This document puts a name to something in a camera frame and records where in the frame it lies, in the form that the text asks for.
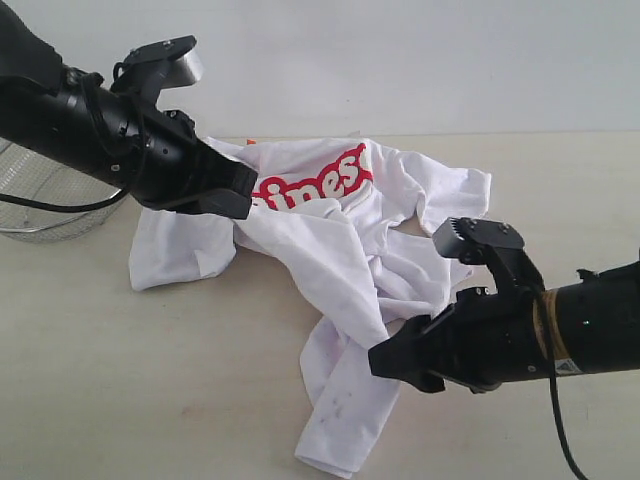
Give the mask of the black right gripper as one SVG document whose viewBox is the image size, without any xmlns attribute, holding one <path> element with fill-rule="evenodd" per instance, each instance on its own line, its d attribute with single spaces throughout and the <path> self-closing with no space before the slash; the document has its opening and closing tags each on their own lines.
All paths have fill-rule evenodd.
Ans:
<svg viewBox="0 0 640 480">
<path fill-rule="evenodd" d="M 503 383 L 542 379 L 545 358 L 534 331 L 533 294 L 490 294 L 470 287 L 436 317 L 407 320 L 388 340 L 368 352 L 371 374 L 408 383 L 422 393 L 445 383 L 473 394 Z"/>
</svg>

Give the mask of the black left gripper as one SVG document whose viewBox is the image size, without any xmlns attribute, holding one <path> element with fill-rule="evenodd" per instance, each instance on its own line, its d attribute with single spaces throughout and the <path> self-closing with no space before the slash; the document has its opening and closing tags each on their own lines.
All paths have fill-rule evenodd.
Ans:
<svg viewBox="0 0 640 480">
<path fill-rule="evenodd" d="M 198 139 L 194 122 L 181 111 L 109 107 L 107 128 L 114 152 L 108 163 L 120 167 L 110 173 L 118 192 L 109 201 L 130 195 L 155 211 L 248 217 L 258 174 L 241 157 L 243 146 Z"/>
</svg>

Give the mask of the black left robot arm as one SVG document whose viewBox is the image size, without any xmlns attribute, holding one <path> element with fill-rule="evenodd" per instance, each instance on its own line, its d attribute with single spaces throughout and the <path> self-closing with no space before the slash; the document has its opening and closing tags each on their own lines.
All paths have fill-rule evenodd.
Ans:
<svg viewBox="0 0 640 480">
<path fill-rule="evenodd" d="M 1 137 L 130 195 L 152 210 L 244 220 L 258 174 L 197 137 L 183 111 L 161 111 L 165 89 L 202 76 L 188 35 L 132 50 L 98 73 L 64 63 L 1 6 Z"/>
</svg>

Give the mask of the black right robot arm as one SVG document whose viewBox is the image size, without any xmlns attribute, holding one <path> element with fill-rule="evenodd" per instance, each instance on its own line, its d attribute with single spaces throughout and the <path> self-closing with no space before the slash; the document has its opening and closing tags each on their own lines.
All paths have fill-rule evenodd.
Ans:
<svg viewBox="0 0 640 480">
<path fill-rule="evenodd" d="M 435 317 L 407 320 L 368 352 L 373 375 L 438 393 L 450 381 L 474 393 L 504 383 L 636 370 L 639 367 L 639 265 L 580 270 L 577 284 L 543 290 L 522 250 L 473 249 L 466 265 L 485 265 L 497 293 L 471 287 Z"/>
</svg>

